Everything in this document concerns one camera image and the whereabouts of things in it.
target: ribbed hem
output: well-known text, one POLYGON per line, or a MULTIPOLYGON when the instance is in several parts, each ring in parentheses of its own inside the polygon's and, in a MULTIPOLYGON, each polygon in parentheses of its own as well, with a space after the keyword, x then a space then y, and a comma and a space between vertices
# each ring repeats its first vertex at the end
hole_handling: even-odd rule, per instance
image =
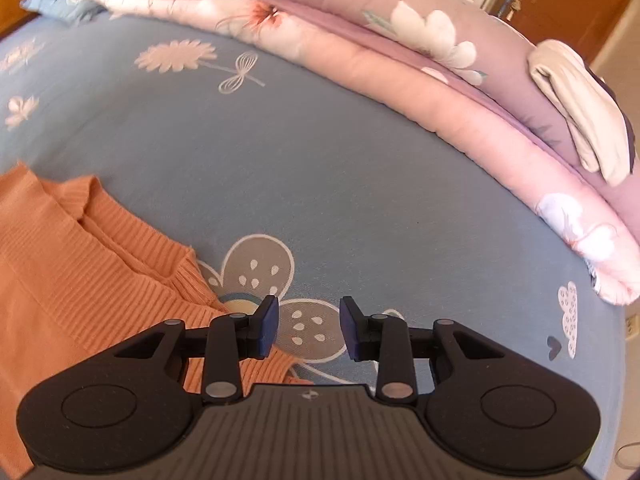
MULTIPOLYGON (((193 249, 145 224, 95 177, 40 181, 20 165, 0 177, 0 251, 60 330, 90 354, 164 319, 188 328, 225 313, 193 249)), ((274 349, 242 362, 242 381, 282 382, 295 359, 274 349)), ((190 369, 194 388, 202 368, 190 369)))

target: pink quilt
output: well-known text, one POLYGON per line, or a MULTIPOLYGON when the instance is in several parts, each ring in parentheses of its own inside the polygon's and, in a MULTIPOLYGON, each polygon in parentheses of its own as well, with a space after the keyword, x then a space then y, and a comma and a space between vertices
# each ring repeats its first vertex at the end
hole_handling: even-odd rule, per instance
MULTIPOLYGON (((423 20, 425 30, 418 36, 393 38, 406 44, 404 51, 416 54, 407 60, 385 51, 384 45, 363 46, 369 40, 358 38, 360 30, 366 36, 367 29, 330 32, 323 26, 323 14, 314 17, 314 9, 304 8, 296 12, 296 4, 287 0, 97 1, 114 12, 233 36, 386 104, 465 153, 545 219, 587 261, 601 297, 628 304, 640 296, 640 248, 628 227, 573 168, 487 99, 482 86, 489 76, 474 64, 478 53, 470 42, 456 44, 455 29, 452 35, 451 20, 444 12, 444 16, 432 12, 423 20), (411 49, 425 38, 431 38, 431 59, 411 49)), ((366 1, 372 10, 364 19, 369 28, 385 28, 385 20, 379 18, 385 10, 374 1, 366 1)), ((361 0, 319 0, 315 10, 330 10, 357 22, 355 9, 361 4, 361 0)), ((418 15, 408 4, 396 2, 395 7, 402 5, 408 7, 402 8, 405 19, 418 15)), ((499 28, 513 36, 505 25, 499 28)))

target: power outlet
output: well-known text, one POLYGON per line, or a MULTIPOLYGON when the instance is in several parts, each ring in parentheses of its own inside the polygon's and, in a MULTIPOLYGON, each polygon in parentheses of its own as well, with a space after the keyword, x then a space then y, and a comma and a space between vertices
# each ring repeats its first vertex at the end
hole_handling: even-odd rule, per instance
POLYGON ((640 316, 633 314, 626 318, 626 340, 635 338, 640 333, 640 316))

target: beige wall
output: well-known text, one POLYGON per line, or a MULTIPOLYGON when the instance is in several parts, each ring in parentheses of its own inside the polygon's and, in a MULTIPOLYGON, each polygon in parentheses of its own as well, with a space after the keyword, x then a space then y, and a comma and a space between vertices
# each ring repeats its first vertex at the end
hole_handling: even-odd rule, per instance
POLYGON ((640 145, 640 0, 631 1, 592 69, 616 93, 640 145))

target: floral comforter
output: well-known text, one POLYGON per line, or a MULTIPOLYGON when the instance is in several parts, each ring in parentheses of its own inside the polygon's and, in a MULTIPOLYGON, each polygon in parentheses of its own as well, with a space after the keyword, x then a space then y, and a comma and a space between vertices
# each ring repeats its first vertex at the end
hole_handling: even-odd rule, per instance
MULTIPOLYGON (((587 261, 601 297, 627 304, 640 296, 640 248, 628 193, 600 184, 598 192, 588 184, 570 150, 562 155, 564 138, 553 144, 557 153, 542 142, 551 144, 545 133, 561 136, 564 119, 531 82, 517 85, 518 91, 504 85, 522 78, 524 60, 519 65, 518 56, 487 50, 486 41, 458 42, 456 31, 463 30, 463 38, 480 34, 479 11, 440 10, 461 9, 458 0, 97 1, 117 14, 233 36, 384 103, 465 153, 543 218, 587 261)), ((492 41, 516 52, 528 45, 498 22, 492 41)), ((193 59, 175 59, 178 44, 146 52, 138 62, 149 71, 193 69, 211 62, 203 48, 193 59)), ((251 66, 249 57, 238 59, 220 91, 251 79, 251 66)))

